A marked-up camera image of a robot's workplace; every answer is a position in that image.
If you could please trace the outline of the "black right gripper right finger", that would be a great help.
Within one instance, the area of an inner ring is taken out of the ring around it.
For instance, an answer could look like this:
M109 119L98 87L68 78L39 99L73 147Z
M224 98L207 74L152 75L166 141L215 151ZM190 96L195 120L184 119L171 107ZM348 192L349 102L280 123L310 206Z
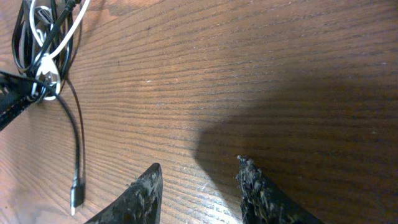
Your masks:
M243 223L322 224L308 210L288 197L250 158L238 156L236 176L241 193Z

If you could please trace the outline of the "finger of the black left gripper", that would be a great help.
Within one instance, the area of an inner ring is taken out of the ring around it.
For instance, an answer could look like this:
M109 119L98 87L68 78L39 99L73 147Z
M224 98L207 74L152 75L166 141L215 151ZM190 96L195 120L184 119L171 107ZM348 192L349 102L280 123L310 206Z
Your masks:
M1 71L1 130L46 93L42 81Z

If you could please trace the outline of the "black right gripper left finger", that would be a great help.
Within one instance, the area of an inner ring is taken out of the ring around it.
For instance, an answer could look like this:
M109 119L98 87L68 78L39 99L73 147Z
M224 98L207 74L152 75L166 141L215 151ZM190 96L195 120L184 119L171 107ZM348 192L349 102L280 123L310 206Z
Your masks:
M159 163L153 163L110 205L89 219L89 224L159 224L163 178Z

